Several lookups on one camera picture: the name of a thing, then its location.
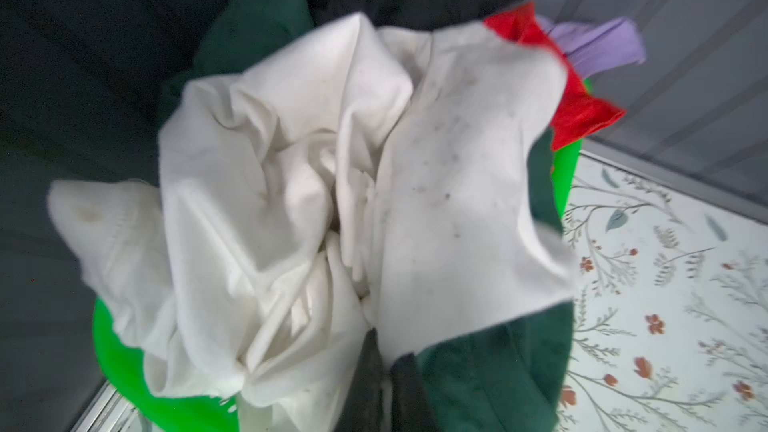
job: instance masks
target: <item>leaf print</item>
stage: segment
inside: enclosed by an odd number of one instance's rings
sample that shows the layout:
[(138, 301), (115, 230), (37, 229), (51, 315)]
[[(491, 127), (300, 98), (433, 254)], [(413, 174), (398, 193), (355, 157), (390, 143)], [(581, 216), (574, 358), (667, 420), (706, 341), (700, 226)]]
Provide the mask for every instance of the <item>leaf print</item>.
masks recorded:
[(654, 373), (653, 366), (645, 357), (636, 357), (634, 365), (637, 367), (634, 372), (643, 379), (650, 379), (650, 376)]
[(608, 170), (605, 167), (603, 167), (602, 177), (603, 177), (603, 180), (605, 180), (605, 183), (607, 183), (611, 187), (619, 188), (619, 184), (614, 182), (614, 180), (610, 177), (610, 175), (608, 174)]
[(656, 238), (659, 240), (659, 244), (661, 244), (664, 248), (677, 248), (680, 243), (677, 241), (677, 237), (675, 237), (674, 231), (671, 228), (661, 228), (659, 226), (654, 226), (654, 234), (656, 234)]
[(560, 394), (560, 403), (564, 408), (568, 408), (569, 405), (576, 405), (576, 391), (569, 386), (564, 385), (563, 391)]
[(714, 232), (715, 236), (717, 236), (717, 238), (721, 242), (725, 242), (726, 240), (728, 240), (728, 234), (725, 233), (725, 231), (720, 226), (720, 224), (718, 224), (715, 221), (715, 219), (712, 218), (711, 216), (709, 216), (709, 215), (705, 215), (705, 216), (706, 216), (706, 224), (708, 226), (710, 226), (710, 228), (712, 229), (712, 232)]
[(610, 374), (606, 374), (605, 377), (603, 377), (603, 382), (605, 382), (611, 387), (616, 387), (616, 384), (619, 383), (619, 381), (616, 380), (616, 377)]
[(605, 231), (608, 232), (609, 230), (612, 230), (614, 228), (619, 228), (627, 223), (627, 220), (629, 217), (627, 214), (624, 213), (623, 210), (620, 208), (617, 208), (614, 210), (614, 213), (610, 215), (610, 218), (608, 219), (608, 224), (605, 226)]
[(654, 284), (663, 287), (672, 282), (672, 278), (677, 271), (677, 265), (669, 260), (666, 254), (659, 252), (658, 257), (654, 260), (654, 265), (659, 268), (656, 278), (654, 278)]

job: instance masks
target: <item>printed flower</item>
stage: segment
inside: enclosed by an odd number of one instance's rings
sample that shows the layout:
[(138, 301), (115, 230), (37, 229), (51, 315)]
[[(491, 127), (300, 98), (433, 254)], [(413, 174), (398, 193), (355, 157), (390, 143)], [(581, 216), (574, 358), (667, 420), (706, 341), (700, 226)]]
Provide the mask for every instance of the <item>printed flower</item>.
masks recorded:
[(616, 377), (610, 374), (606, 374), (605, 377), (603, 377), (603, 381), (611, 387), (616, 387), (616, 384), (619, 383), (619, 381), (616, 380)]
[(752, 391), (752, 387), (750, 387), (747, 384), (744, 384), (743, 381), (739, 380), (734, 384), (734, 390), (741, 394), (741, 398), (744, 400), (753, 399), (755, 397), (754, 392)]
[(645, 321), (650, 324), (648, 325), (648, 330), (650, 331), (651, 335), (664, 333), (664, 321), (659, 319), (658, 315), (646, 315)]
[(643, 379), (650, 379), (650, 376), (654, 373), (654, 367), (645, 357), (636, 357), (634, 365), (637, 367), (634, 372)]
[(569, 386), (564, 385), (563, 391), (560, 394), (560, 403), (564, 408), (568, 408), (569, 405), (576, 405), (576, 390), (571, 389)]
[(594, 270), (594, 265), (592, 265), (592, 261), (589, 257), (581, 258), (581, 270), (584, 272), (590, 272)]

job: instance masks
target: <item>green fabric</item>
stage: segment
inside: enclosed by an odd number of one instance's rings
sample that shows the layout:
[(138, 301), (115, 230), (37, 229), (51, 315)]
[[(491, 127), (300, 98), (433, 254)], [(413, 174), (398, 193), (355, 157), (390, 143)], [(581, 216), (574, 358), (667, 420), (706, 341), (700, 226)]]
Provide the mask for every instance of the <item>green fabric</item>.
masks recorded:
[[(192, 67), (165, 84), (158, 103), (158, 125), (176, 110), (188, 80), (243, 72), (264, 57), (311, 30), (306, 0), (230, 0), (208, 29)], [(100, 300), (94, 310), (94, 348), (104, 375), (142, 414), (166, 432), (236, 432), (232, 402), (219, 399), (162, 399), (149, 393), (144, 381), (144, 353), (127, 348), (112, 331), (109, 310)]]
[(163, 87), (158, 127), (177, 109), (188, 81), (243, 72), (313, 27), (306, 0), (230, 0), (200, 42), (192, 67)]
[[(534, 219), (562, 234), (550, 177), (551, 144), (547, 130), (532, 147), (528, 193)], [(419, 367), (442, 431), (551, 432), (572, 327), (569, 302), (421, 352)]]

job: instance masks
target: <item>laundry pile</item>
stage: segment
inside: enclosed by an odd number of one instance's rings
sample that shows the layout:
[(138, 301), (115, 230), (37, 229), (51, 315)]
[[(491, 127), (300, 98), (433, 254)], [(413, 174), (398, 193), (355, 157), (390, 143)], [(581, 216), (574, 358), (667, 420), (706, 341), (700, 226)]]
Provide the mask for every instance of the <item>laundry pile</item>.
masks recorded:
[(53, 183), (153, 396), (331, 430), (376, 328), (444, 430), (552, 429), (577, 271), (552, 150), (624, 112), (532, 6), (481, 21), (516, 1), (230, 0), (163, 91), (160, 187)]

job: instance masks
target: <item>gray wall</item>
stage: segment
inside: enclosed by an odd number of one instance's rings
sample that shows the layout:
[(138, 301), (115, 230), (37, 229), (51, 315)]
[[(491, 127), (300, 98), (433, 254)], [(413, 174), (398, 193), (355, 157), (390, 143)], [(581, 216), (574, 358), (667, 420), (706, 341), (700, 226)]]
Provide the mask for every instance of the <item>gray wall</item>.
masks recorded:
[(0, 0), (0, 430), (68, 430), (102, 381), (53, 178), (157, 182), (154, 102), (226, 0)]
[(648, 62), (606, 72), (628, 109), (594, 138), (768, 205), (768, 0), (534, 0), (558, 20), (633, 17)]

